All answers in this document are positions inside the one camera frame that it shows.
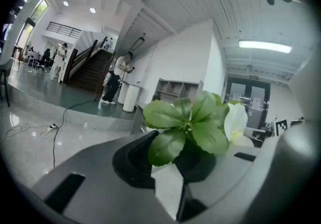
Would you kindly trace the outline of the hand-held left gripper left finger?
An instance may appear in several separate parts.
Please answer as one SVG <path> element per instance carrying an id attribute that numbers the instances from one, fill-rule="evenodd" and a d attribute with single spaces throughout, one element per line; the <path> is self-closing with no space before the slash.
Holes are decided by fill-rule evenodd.
<path id="1" fill-rule="evenodd" d="M 151 135 L 140 133 L 81 150 L 34 185 L 32 205 L 52 224 L 176 224 L 152 189 L 130 186 L 112 165 L 116 151 Z M 57 188 L 68 176 L 83 180 L 68 202 L 58 204 Z"/>

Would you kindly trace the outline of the dark wooden staircase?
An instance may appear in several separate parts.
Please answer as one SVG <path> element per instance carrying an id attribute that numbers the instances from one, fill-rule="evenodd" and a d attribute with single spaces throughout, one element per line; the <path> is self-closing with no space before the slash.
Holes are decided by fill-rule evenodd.
<path id="1" fill-rule="evenodd" d="M 61 83 L 100 94 L 115 55 L 103 50 L 106 41 L 107 37 L 101 42 L 95 40 L 90 47 L 81 52 L 74 48 Z"/>

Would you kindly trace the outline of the grey wooden shelf desk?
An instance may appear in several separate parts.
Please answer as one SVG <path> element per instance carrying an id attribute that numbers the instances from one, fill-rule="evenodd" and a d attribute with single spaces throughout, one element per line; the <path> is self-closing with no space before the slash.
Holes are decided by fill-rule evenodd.
<path id="1" fill-rule="evenodd" d="M 153 93 L 151 101 L 162 100 L 166 103 L 173 104 L 177 99 L 189 98 L 193 101 L 196 95 L 203 90 L 204 83 L 200 80 L 196 82 L 173 81 L 160 78 Z M 133 119 L 130 134 L 146 132 L 143 109 L 146 103 L 138 102 L 137 109 Z"/>

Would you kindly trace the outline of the white flowers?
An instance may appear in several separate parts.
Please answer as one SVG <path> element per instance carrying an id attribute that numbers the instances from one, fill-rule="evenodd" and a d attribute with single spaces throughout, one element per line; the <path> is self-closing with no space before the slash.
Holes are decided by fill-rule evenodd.
<path id="1" fill-rule="evenodd" d="M 149 163 L 163 166 L 174 162 L 187 142 L 207 154 L 227 152 L 230 145 L 254 147 L 244 135 L 248 115 L 243 103 L 222 103 L 218 94 L 203 90 L 191 101 L 173 103 L 154 100 L 143 109 L 146 126 L 161 132 L 148 149 Z"/>

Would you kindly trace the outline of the white table with cylinder legs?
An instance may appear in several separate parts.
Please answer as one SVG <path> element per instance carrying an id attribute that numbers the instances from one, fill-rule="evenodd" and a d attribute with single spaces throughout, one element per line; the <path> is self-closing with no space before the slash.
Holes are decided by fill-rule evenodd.
<path id="1" fill-rule="evenodd" d="M 124 112 L 133 112 L 140 89 L 141 86 L 138 84 L 122 82 L 117 102 L 123 105 Z"/>

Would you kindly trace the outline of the tall window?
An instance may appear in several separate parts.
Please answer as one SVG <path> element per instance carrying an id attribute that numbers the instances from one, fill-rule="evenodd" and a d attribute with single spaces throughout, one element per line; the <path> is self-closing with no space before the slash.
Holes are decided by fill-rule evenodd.
<path id="1" fill-rule="evenodd" d="M 47 8 L 48 3 L 46 0 L 40 0 L 35 6 L 32 14 L 26 19 L 25 23 L 34 27 Z"/>

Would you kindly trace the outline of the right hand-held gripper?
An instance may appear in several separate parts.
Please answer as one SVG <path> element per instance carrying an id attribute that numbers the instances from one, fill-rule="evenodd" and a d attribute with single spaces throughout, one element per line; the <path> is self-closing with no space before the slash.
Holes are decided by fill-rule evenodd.
<path id="1" fill-rule="evenodd" d="M 299 117 L 297 120 L 276 120 L 275 121 L 275 136 L 280 137 L 290 127 L 304 123 L 304 118 Z"/>

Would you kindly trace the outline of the black hanging frame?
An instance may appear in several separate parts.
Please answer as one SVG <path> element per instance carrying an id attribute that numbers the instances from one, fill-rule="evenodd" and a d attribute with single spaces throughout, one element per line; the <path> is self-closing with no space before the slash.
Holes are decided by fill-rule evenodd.
<path id="1" fill-rule="evenodd" d="M 129 51 L 135 51 L 137 48 L 139 48 L 145 42 L 145 35 L 146 33 L 139 37 L 129 48 Z"/>

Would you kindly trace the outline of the long ceiling strip light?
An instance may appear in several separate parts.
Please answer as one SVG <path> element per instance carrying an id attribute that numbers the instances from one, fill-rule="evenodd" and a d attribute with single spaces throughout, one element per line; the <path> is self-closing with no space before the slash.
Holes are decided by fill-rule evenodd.
<path id="1" fill-rule="evenodd" d="M 263 42 L 263 41 L 255 41 L 255 40 L 239 40 L 240 48 L 251 48 L 251 49 L 262 49 L 262 50 L 270 50 L 281 53 L 290 53 L 292 50 L 291 46 L 277 44 L 272 42 Z"/>

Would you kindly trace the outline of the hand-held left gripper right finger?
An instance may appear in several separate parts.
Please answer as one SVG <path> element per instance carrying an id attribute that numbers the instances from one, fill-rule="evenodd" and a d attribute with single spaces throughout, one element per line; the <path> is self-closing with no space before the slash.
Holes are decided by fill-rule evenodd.
<path id="1" fill-rule="evenodd" d="M 261 148 L 231 146 L 206 179 L 184 189 L 178 220 L 243 220 L 271 166 L 279 137 Z"/>

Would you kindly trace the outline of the black glass double door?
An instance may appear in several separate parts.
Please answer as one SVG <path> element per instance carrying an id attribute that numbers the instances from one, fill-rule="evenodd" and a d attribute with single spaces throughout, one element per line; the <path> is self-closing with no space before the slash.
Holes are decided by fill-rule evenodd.
<path id="1" fill-rule="evenodd" d="M 248 115 L 247 127 L 261 129 L 266 121 L 270 99 L 270 83 L 258 80 L 229 77 L 224 103 L 239 101 Z"/>

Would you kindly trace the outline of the black balcony railing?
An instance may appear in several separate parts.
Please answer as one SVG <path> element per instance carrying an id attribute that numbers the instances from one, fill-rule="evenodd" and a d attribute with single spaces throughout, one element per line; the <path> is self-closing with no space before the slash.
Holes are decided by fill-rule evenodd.
<path id="1" fill-rule="evenodd" d="M 55 22 L 50 22 L 46 28 L 47 31 L 51 31 L 57 34 L 61 34 L 61 35 L 65 35 L 71 38 L 77 38 L 80 33 L 81 30 L 70 27 L 70 26 L 66 26 L 66 25 L 62 25 L 59 23 L 55 23 Z"/>

